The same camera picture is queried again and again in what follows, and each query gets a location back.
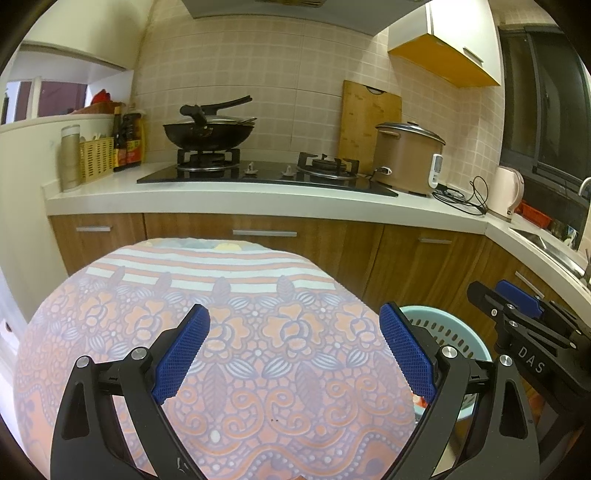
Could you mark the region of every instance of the cabinet door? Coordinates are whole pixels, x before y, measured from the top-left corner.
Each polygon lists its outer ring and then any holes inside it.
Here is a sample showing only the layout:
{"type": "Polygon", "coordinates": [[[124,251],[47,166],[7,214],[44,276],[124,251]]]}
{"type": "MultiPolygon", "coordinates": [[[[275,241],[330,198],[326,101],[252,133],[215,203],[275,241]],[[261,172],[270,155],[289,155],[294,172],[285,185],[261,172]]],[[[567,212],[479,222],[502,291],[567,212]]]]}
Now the cabinet door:
{"type": "Polygon", "coordinates": [[[146,240],[141,213],[56,215],[49,220],[68,275],[120,247],[146,240]]]}
{"type": "Polygon", "coordinates": [[[559,304],[567,305],[546,282],[517,258],[492,240],[486,239],[478,262],[471,272],[467,272],[464,282],[462,282],[456,297],[449,306],[448,312],[472,327],[484,341],[493,357],[496,356],[494,351],[497,337],[496,324],[468,301],[466,290],[473,281],[480,281],[489,288],[495,288],[496,284],[501,280],[508,280],[524,292],[534,296],[536,292],[528,285],[531,284],[536,290],[544,294],[545,300],[555,300],[559,304]]]}
{"type": "Polygon", "coordinates": [[[148,238],[244,240],[301,255],[358,297],[383,230],[377,223],[207,213],[146,213],[145,224],[148,238]]]}
{"type": "Polygon", "coordinates": [[[501,84],[501,55],[487,0],[432,0],[433,35],[468,57],[501,84]]]}
{"type": "Polygon", "coordinates": [[[448,308],[482,241],[481,235],[387,225],[363,301],[376,312],[391,300],[448,308]]]}

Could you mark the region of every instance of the rice cooker lid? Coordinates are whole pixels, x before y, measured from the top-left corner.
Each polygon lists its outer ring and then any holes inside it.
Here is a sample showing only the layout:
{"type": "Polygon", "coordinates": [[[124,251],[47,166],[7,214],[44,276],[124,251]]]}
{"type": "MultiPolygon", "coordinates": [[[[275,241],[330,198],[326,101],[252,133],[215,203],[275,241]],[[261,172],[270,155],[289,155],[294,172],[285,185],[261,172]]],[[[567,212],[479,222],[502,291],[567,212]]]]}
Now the rice cooker lid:
{"type": "Polygon", "coordinates": [[[438,142],[441,142],[443,145],[445,145],[445,141],[436,133],[433,133],[429,130],[424,129],[423,127],[421,127],[419,124],[416,124],[415,122],[407,122],[405,124],[395,124],[392,122],[384,122],[383,124],[379,124],[376,126],[376,128],[379,130],[380,128],[389,128],[392,130],[402,130],[404,132],[412,132],[414,134],[419,134],[419,135],[423,135],[424,137],[429,137],[432,138],[433,140],[437,140],[438,142]]]}

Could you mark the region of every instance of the blue gripper pad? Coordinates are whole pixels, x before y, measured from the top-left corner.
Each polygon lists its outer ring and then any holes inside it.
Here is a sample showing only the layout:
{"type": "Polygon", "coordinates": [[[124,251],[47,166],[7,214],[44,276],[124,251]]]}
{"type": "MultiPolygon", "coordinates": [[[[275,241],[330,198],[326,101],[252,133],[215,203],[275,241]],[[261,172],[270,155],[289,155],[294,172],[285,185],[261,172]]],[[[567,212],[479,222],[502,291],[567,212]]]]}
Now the blue gripper pad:
{"type": "Polygon", "coordinates": [[[537,299],[506,280],[496,284],[495,292],[509,300],[517,310],[529,318],[539,319],[544,313],[537,299]]]}
{"type": "Polygon", "coordinates": [[[437,393],[433,384],[433,366],[389,304],[379,311],[379,327],[413,393],[432,403],[437,393]]]}
{"type": "Polygon", "coordinates": [[[209,312],[199,305],[155,369],[152,396],[158,405],[174,397],[209,333],[209,312]]]}

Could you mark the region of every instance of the cutting board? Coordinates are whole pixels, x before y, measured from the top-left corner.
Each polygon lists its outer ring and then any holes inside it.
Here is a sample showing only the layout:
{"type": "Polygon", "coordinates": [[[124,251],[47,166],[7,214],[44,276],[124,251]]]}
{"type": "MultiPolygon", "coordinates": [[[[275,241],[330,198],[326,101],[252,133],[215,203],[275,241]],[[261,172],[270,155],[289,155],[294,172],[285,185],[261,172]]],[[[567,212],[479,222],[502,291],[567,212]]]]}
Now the cutting board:
{"type": "Polygon", "coordinates": [[[339,158],[359,160],[359,172],[371,174],[374,164],[375,126],[402,121],[402,98],[361,83],[343,82],[339,158]]]}

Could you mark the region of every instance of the wok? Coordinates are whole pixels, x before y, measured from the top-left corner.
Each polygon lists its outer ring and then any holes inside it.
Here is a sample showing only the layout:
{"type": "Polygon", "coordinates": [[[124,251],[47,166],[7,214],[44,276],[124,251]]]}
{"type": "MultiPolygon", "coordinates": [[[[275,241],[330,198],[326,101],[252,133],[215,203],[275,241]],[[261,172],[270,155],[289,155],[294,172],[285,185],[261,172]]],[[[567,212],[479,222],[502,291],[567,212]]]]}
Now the wok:
{"type": "Polygon", "coordinates": [[[251,134],[256,118],[218,115],[217,111],[252,102],[250,95],[211,105],[183,105],[181,115],[191,120],[164,125],[168,139],[187,151],[225,151],[235,148],[251,134]]]}

